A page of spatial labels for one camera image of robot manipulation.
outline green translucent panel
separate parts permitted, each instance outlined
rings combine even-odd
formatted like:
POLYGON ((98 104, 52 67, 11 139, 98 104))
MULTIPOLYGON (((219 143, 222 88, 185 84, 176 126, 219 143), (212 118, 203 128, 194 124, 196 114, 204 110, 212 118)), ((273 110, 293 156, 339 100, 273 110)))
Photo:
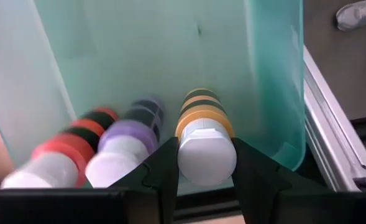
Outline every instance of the green translucent panel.
POLYGON ((304 155, 301 0, 35 0, 77 115, 214 90, 238 137, 295 169, 304 155))

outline gray surface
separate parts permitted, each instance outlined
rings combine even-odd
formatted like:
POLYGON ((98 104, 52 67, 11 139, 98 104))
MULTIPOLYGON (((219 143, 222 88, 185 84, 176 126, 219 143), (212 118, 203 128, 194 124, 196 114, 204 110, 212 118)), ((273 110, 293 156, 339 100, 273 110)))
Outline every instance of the gray surface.
POLYGON ((349 119, 366 117, 366 27, 343 32, 335 13, 353 0, 304 0, 304 42, 349 119))

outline purple band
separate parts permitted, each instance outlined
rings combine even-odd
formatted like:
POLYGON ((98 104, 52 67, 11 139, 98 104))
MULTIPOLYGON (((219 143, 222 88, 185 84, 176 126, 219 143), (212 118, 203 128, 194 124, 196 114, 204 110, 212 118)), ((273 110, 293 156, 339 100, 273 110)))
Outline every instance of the purple band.
POLYGON ((155 133, 145 124, 133 121, 122 120, 115 122, 102 136, 98 144, 98 152, 103 150, 106 141, 115 136, 128 135, 140 140, 151 154, 158 149, 158 142, 155 133))

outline translucent plastic sheet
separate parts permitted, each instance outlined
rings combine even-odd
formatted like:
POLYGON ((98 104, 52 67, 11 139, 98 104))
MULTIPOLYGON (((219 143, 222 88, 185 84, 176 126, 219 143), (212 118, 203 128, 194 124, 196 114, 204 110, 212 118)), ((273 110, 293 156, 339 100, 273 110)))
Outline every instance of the translucent plastic sheet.
POLYGON ((73 116, 45 37, 33 1, 0 0, 0 132, 16 167, 73 116))
MULTIPOLYGON (((34 2, 31 13, 39 12, 40 20, 21 22, 44 28, 43 44, 50 43, 47 57, 51 60, 54 55, 56 68, 44 69, 48 65, 43 62, 34 66, 56 72, 49 78, 38 70, 38 77, 47 77, 31 85, 47 91, 46 83, 58 84, 59 89, 42 97, 46 105, 65 110, 58 120, 67 124, 68 114, 73 118, 101 105, 124 114, 132 100, 156 95, 167 109, 165 140, 174 135, 186 93, 206 87, 221 98, 237 137, 291 169, 300 164, 304 155, 300 0, 34 2), (58 70, 60 80, 55 78, 58 70), (47 101, 48 96, 63 101, 47 101)), ((182 181, 179 192, 197 190, 201 189, 182 181)))

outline red ring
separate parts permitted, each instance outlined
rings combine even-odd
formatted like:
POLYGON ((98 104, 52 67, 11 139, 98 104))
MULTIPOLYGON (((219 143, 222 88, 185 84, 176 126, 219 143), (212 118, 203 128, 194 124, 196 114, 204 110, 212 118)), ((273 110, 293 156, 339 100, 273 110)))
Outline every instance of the red ring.
POLYGON ((45 152, 60 152, 72 159, 78 168, 78 181, 75 187, 81 187, 85 184, 85 169, 90 159, 94 156, 94 151, 84 139, 73 134, 59 134, 38 146, 33 151, 31 158, 35 159, 45 152))
POLYGON ((111 110, 109 108, 100 107, 100 108, 95 109, 94 111, 107 113, 109 116, 114 118, 114 121, 118 120, 118 115, 113 110, 111 110))
POLYGON ((95 121, 90 119, 79 119, 74 121, 70 127, 80 127, 86 128, 94 133, 96 133, 99 137, 102 136, 105 132, 104 128, 95 121))

